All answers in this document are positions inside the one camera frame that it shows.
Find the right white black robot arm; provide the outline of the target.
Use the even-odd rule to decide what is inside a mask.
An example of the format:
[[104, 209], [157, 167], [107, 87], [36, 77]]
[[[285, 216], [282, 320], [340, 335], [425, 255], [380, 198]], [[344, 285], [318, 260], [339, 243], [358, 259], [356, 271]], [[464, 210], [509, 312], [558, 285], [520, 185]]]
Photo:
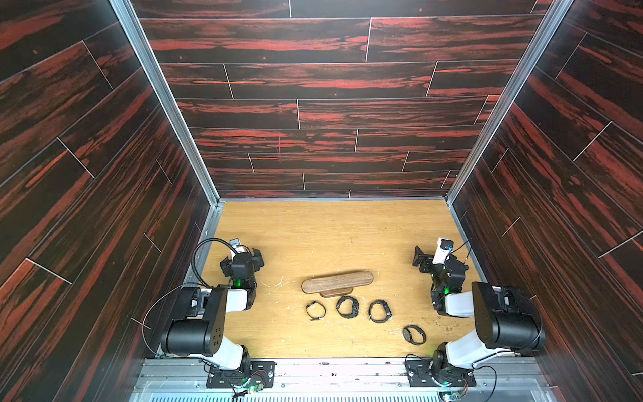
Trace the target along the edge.
[[416, 246], [412, 265], [430, 275], [431, 304], [440, 316], [475, 322], [473, 331], [435, 350], [430, 372], [437, 384], [464, 383], [481, 363], [499, 354], [544, 347], [544, 321], [520, 289], [474, 281], [470, 291], [463, 290], [468, 266], [454, 255], [453, 241], [440, 238], [433, 254]]

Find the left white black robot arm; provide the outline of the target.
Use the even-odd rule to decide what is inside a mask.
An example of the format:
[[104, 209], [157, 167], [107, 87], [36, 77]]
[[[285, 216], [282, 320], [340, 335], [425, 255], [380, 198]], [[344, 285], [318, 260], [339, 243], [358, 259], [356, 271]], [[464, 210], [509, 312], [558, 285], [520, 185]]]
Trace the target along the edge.
[[185, 287], [179, 292], [169, 321], [162, 330], [164, 353], [202, 358], [224, 372], [249, 376], [248, 349], [224, 336], [227, 313], [252, 308], [257, 291], [256, 272], [264, 266], [261, 252], [244, 247], [220, 266], [228, 285], [214, 288]]

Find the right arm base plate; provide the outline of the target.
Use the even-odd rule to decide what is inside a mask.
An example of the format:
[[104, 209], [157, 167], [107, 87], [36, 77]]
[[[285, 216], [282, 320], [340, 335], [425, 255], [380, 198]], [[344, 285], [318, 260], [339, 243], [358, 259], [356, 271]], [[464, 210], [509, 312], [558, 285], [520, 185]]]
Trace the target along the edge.
[[408, 354], [404, 361], [407, 380], [412, 388], [420, 387], [475, 387], [473, 370], [458, 368], [442, 358], [420, 358]]

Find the wooden watch stand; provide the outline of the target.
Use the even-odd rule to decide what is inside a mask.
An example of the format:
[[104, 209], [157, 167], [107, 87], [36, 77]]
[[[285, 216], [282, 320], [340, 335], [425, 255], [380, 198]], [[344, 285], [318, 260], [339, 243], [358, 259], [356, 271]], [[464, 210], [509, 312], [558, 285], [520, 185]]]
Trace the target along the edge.
[[348, 296], [356, 287], [371, 285], [373, 279], [370, 271], [354, 271], [307, 279], [301, 289], [306, 294], [319, 294], [324, 298]]

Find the slim black watch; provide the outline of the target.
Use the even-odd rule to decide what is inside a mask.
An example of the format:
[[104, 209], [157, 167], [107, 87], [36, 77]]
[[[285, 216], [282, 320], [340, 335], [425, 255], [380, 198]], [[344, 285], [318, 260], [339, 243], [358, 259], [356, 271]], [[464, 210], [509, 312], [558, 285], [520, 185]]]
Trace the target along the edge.
[[320, 321], [327, 314], [326, 307], [319, 301], [310, 301], [305, 306], [305, 313], [312, 322]]

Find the chunky black watch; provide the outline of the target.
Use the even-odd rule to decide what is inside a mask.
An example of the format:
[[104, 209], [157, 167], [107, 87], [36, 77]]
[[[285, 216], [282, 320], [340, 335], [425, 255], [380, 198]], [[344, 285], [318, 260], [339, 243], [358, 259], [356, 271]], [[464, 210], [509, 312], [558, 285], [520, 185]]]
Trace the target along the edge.
[[356, 318], [360, 311], [359, 301], [352, 296], [341, 296], [336, 302], [336, 311], [341, 318]]

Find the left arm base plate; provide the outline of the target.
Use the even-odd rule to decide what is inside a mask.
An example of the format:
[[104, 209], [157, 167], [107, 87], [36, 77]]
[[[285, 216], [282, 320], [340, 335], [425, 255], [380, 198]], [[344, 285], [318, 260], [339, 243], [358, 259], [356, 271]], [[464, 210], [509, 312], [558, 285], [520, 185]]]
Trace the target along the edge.
[[206, 363], [208, 378], [206, 388], [211, 390], [232, 389], [260, 391], [270, 389], [276, 376], [276, 362], [251, 359], [237, 370], [223, 370]]

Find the aluminium front rail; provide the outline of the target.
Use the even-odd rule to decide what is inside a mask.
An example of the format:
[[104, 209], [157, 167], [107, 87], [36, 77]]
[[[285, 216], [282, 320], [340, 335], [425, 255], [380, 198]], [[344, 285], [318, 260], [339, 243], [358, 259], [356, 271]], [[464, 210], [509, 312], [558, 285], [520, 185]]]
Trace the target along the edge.
[[408, 358], [268, 358], [251, 380], [215, 387], [195, 359], [144, 364], [132, 401], [558, 401], [533, 358], [499, 358], [473, 373], [474, 385], [439, 386], [427, 363]]

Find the thin black band watch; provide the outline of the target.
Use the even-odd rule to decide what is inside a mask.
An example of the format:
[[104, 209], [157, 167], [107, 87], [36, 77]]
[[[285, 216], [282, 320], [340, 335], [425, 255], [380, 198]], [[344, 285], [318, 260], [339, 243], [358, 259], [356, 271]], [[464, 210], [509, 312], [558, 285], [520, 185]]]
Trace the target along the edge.
[[402, 335], [407, 343], [414, 346], [423, 345], [427, 341], [427, 334], [423, 328], [414, 324], [403, 327]]

